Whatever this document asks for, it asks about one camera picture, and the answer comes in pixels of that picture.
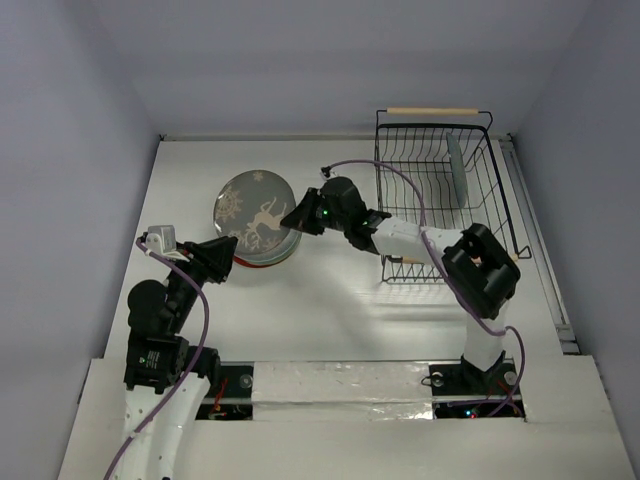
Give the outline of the red and teal floral plate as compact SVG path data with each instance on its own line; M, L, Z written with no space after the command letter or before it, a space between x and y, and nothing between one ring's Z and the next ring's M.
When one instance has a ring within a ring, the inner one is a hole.
M256 264L256 263L251 263L248 262L240 257L234 256L234 262L240 266L246 267L246 268L251 268L251 269L264 269L264 268L269 268L271 266L274 266L275 264Z

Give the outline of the grey reindeer plate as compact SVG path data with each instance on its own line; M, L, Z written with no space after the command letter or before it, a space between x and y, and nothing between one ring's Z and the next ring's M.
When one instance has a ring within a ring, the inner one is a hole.
M238 238L236 253L259 250L268 239L284 239L290 231L281 219L296 206L294 192L280 175L248 170L231 180L218 194L213 225L221 236Z

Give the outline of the blue floral rimmed plate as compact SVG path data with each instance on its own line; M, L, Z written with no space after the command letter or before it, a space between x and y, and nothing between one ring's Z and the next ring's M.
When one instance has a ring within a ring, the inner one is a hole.
M446 133L446 142L456 202L459 208L465 208L468 202L468 183L462 150L458 140L449 132Z

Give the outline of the light green flower plate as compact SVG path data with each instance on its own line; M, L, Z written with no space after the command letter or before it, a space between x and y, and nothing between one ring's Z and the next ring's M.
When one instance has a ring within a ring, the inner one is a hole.
M284 238L280 255L278 257L278 262L284 261L289 258L298 248L300 241L302 238L302 234L298 231L290 231L289 234Z

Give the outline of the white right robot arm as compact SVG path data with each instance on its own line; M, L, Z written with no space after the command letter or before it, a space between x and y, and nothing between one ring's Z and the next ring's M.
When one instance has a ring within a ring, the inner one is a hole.
M485 393L496 381L505 359L506 309L521 272L485 225L439 229L371 209L346 177L308 189L281 225L314 236L335 230L360 251L436 268L468 315L460 360L462 384Z

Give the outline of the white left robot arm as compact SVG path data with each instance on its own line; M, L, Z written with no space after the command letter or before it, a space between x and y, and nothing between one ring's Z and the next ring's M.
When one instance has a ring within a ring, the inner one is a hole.
M127 297L123 440L106 478L176 478L202 401L224 383L219 353L206 346L207 335L190 344L180 332L196 302L210 309L203 287L227 280L237 242L222 236L181 243L171 225L152 226L136 239L136 247L169 274L164 281L137 283Z

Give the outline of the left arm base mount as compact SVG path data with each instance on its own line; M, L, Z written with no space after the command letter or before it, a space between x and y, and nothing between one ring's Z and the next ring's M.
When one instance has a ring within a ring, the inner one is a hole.
M223 363L219 382L210 388L196 413L197 420L253 419L253 363Z

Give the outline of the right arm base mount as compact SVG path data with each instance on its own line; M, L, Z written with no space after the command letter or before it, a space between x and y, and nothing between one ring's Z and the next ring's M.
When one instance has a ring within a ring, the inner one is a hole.
M436 419L519 418L525 419L525 407L518 372L512 362L499 367L488 385L471 385L463 378L459 363L429 366L420 383L432 396Z

